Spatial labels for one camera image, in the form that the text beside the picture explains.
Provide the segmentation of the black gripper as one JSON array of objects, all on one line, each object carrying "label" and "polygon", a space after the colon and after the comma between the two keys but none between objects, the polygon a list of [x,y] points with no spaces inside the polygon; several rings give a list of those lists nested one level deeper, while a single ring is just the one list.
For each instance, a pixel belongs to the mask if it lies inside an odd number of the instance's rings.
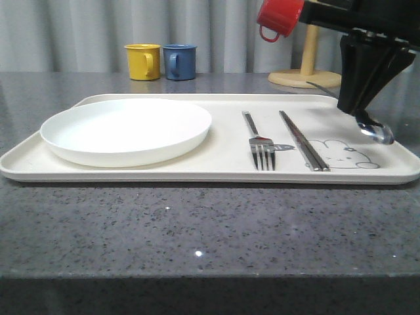
[{"label": "black gripper", "polygon": [[[343,33],[378,33],[419,50],[418,1],[306,1],[299,21]],[[415,54],[404,47],[386,47],[342,37],[342,78],[338,109],[346,114],[365,110],[377,94],[410,66]]]}]

